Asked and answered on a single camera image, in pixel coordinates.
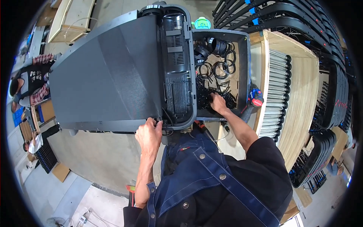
man in white shirt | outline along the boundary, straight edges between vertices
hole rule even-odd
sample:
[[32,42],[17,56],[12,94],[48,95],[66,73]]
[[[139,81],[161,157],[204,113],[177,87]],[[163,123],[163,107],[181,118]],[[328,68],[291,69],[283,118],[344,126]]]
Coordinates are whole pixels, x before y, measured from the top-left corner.
[[23,144],[24,151],[29,151],[30,153],[34,154],[39,150],[40,147],[43,146],[43,140],[47,139],[49,136],[54,135],[61,130],[62,129],[59,127],[59,125],[56,124],[50,127],[45,132],[40,133],[39,135],[37,135],[37,132],[33,132],[32,141]]

red plaid shirt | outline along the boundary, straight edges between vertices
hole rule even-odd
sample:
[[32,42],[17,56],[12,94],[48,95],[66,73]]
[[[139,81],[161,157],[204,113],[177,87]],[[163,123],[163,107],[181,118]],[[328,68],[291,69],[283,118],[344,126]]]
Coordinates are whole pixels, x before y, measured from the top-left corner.
[[49,87],[47,84],[44,84],[37,93],[30,95],[30,105],[33,106],[43,101],[44,96],[47,94],[49,94]]
[[41,55],[38,55],[37,57],[33,58],[33,65],[45,64],[45,63],[48,63],[52,59],[53,59],[52,54],[41,54]]

black t-shirt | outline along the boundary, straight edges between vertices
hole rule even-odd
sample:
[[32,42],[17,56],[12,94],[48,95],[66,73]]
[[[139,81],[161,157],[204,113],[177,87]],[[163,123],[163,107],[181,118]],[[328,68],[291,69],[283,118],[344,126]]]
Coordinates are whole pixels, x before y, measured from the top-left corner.
[[[269,137],[256,140],[248,149],[245,160],[237,161],[225,155],[233,176],[254,194],[276,217],[281,220],[292,198],[292,186],[285,167],[285,161],[274,141]],[[217,211],[222,202],[226,202],[229,192],[221,185],[202,189],[195,194],[196,226],[203,226]],[[175,206],[159,217],[156,226],[180,226],[178,220],[180,206]],[[253,216],[250,212],[241,212],[249,220]],[[125,227],[134,226],[136,218],[148,219],[147,208],[124,208]],[[235,226],[251,226],[249,223],[235,223]]]

person in plaid shirt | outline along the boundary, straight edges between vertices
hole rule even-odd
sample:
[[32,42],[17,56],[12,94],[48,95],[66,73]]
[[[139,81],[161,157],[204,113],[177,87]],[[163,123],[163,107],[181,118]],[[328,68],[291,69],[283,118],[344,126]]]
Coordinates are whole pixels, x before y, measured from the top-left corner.
[[52,62],[61,55],[61,53],[57,55],[41,54],[25,61],[19,75],[12,79],[9,88],[10,95],[14,97],[13,112],[20,106],[36,105],[49,94],[49,69]]

worker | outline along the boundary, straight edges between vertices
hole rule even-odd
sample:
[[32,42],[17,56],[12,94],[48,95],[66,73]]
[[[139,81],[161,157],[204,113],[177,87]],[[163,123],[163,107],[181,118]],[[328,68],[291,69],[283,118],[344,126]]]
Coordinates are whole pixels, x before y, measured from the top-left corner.
[[332,176],[341,175],[344,167],[337,163],[336,159],[332,157],[329,163],[326,165],[326,169]]
[[25,152],[29,151],[30,153],[36,153],[40,147],[43,146],[43,141],[46,140],[49,136],[56,134],[57,132],[61,131],[61,127],[56,124],[50,127],[43,133],[37,134],[36,131],[32,132],[32,140],[30,142],[23,144],[23,149]]
[[13,96],[12,112],[19,106],[30,107],[49,93],[49,70],[62,54],[41,54],[27,59],[11,80],[9,93]]
[[271,138],[258,138],[219,94],[211,96],[211,107],[228,121],[246,159],[219,153],[194,124],[191,135],[165,147],[156,188],[153,165],[162,122],[154,126],[155,120],[147,119],[135,134],[141,158],[135,205],[123,209],[125,227],[279,225],[293,194],[281,152]]

